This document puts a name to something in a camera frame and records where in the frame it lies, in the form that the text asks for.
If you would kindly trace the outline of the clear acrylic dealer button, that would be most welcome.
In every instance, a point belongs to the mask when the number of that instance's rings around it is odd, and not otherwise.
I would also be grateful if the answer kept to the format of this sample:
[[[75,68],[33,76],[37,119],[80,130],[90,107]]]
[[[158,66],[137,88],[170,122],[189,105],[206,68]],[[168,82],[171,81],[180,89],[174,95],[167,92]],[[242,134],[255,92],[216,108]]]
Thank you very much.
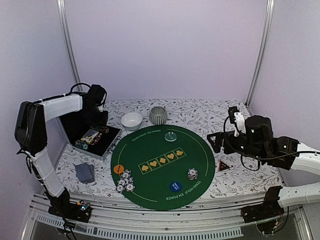
[[[175,132],[167,132],[165,135],[164,135],[164,139],[168,142],[174,142],[176,139],[177,139],[177,134]]]

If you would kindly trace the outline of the orange big blind button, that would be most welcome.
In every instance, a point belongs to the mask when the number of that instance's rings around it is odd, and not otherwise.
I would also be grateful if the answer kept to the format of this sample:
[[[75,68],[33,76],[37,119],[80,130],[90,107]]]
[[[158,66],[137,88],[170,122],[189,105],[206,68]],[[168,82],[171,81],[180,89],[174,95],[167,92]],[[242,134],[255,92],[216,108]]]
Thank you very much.
[[[113,172],[117,175],[122,174],[125,171],[125,168],[121,164],[117,164],[113,167]]]

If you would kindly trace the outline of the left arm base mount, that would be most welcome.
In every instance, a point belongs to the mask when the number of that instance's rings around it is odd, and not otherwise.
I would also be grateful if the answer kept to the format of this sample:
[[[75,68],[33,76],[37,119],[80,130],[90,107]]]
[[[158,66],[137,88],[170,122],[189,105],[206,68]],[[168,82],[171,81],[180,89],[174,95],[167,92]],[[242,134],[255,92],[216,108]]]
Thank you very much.
[[[88,223],[91,214],[91,206],[78,205],[77,203],[67,202],[51,202],[48,213],[67,220]]]

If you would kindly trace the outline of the blue poker chip stack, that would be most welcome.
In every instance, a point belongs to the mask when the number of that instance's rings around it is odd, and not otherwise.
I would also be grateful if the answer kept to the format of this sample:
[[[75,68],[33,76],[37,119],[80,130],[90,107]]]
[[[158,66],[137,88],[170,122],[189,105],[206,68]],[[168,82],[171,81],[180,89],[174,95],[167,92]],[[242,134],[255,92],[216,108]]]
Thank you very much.
[[[188,169],[187,177],[189,180],[196,180],[198,178],[198,171],[195,168]]]

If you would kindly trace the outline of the blue small blind button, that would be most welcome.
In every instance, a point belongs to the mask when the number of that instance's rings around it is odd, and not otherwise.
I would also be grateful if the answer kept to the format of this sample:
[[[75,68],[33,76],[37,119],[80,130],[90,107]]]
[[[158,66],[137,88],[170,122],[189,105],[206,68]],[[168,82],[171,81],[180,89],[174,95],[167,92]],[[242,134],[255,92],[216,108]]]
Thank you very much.
[[[182,189],[182,184],[178,181],[171,182],[169,185],[169,189],[175,193],[180,192]]]

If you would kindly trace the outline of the blue poker chips pile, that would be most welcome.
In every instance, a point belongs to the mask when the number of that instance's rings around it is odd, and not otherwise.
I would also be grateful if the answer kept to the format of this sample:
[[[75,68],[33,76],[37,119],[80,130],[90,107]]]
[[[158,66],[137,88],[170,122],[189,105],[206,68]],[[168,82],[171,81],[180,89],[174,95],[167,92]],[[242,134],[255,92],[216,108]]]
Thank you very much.
[[[124,191],[133,192],[135,188],[132,172],[129,169],[125,169],[116,182],[116,191],[118,193],[123,193]]]

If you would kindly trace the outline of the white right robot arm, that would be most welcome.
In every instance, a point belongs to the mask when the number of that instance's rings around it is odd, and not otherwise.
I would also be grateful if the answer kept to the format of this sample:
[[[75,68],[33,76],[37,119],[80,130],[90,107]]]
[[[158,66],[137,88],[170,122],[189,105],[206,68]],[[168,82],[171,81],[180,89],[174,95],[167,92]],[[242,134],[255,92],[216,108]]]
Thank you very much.
[[[240,112],[226,118],[234,125],[233,131],[223,130],[207,135],[213,151],[255,159],[261,165],[285,170],[300,170],[319,175],[320,152],[297,139],[274,137],[271,120],[253,115],[245,119]],[[258,213],[269,218],[278,207],[317,203],[320,200],[318,182],[295,187],[275,186],[265,193]]]

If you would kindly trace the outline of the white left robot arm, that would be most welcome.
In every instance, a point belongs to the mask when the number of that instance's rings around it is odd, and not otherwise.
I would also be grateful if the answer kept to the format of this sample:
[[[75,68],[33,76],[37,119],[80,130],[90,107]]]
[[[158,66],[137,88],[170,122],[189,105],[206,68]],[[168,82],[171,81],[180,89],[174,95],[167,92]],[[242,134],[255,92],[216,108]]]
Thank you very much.
[[[63,217],[74,213],[74,205],[70,202],[68,190],[59,180],[51,163],[47,145],[48,121],[62,119],[62,126],[70,143],[85,145],[85,134],[94,131],[97,136],[99,129],[106,126],[108,112],[103,109],[107,91],[98,84],[92,84],[87,92],[74,91],[55,95],[36,101],[24,101],[18,111],[14,137],[20,149],[29,160],[31,170],[39,175],[44,185],[50,204]]]

